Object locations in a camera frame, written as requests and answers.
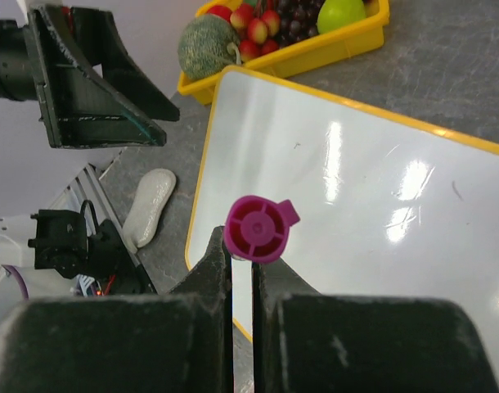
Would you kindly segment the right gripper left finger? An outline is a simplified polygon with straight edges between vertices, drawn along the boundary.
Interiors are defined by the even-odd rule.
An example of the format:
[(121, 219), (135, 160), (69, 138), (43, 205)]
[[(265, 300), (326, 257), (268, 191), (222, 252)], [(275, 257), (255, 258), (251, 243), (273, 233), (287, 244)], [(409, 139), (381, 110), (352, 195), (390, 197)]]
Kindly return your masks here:
[(222, 227), (165, 294), (28, 300), (0, 325), (0, 392), (231, 392), (233, 379)]

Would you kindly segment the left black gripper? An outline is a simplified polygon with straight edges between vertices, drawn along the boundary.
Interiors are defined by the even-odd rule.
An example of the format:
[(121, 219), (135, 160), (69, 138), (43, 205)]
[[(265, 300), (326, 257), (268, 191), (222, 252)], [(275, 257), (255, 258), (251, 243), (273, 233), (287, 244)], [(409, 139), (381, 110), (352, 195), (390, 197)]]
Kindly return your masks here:
[(37, 6), (23, 28), (51, 147), (155, 146), (180, 110), (129, 56), (110, 11)]

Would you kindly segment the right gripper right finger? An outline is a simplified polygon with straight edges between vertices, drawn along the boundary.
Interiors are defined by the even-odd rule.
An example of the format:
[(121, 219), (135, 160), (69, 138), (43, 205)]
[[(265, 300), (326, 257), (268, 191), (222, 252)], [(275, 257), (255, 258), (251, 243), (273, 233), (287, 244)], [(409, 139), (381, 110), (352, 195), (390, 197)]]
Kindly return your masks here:
[(254, 264), (257, 392), (496, 392), (479, 334), (448, 300), (331, 296)]

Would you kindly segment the purple whiteboard marker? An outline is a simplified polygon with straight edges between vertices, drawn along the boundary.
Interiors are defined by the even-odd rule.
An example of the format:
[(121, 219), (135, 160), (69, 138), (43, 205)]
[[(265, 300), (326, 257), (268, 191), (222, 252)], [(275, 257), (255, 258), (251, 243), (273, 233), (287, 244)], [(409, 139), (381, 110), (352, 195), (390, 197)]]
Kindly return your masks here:
[(228, 212), (223, 241), (232, 256), (269, 264), (280, 259), (290, 228), (299, 221), (290, 200), (275, 202), (255, 195), (243, 196)]

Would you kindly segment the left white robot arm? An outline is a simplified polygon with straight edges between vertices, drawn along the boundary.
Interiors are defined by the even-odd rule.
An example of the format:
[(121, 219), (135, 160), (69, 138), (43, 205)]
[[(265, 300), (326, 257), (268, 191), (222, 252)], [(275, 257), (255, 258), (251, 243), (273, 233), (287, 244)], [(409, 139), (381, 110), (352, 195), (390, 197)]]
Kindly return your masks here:
[[(129, 56), (111, 12), (39, 3), (0, 19), (0, 98), (36, 101), (53, 148), (161, 147), (179, 109)], [(92, 201), (77, 210), (0, 217), (0, 266), (53, 269), (84, 295), (154, 291), (145, 268)]]

